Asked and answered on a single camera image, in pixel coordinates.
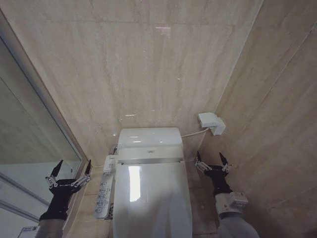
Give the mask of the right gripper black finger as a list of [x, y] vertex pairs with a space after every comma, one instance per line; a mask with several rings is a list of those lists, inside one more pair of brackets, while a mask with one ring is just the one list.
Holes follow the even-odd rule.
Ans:
[[226, 157], [221, 152], [219, 153], [219, 155], [220, 155], [220, 159], [222, 162], [222, 170], [226, 173], [229, 173], [229, 170], [230, 170], [232, 165], [228, 162]]
[[197, 151], [195, 157], [195, 167], [201, 172], [211, 171], [212, 168], [201, 160], [200, 153]]

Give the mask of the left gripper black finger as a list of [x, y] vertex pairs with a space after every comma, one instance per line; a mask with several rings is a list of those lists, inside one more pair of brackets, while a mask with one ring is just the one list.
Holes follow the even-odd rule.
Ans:
[[62, 163], [63, 160], [60, 160], [60, 162], [53, 168], [51, 174], [45, 177], [45, 180], [49, 185], [49, 189], [58, 187], [56, 177], [61, 169]]
[[89, 160], [84, 175], [71, 184], [71, 186], [85, 186], [91, 180], [91, 160]]

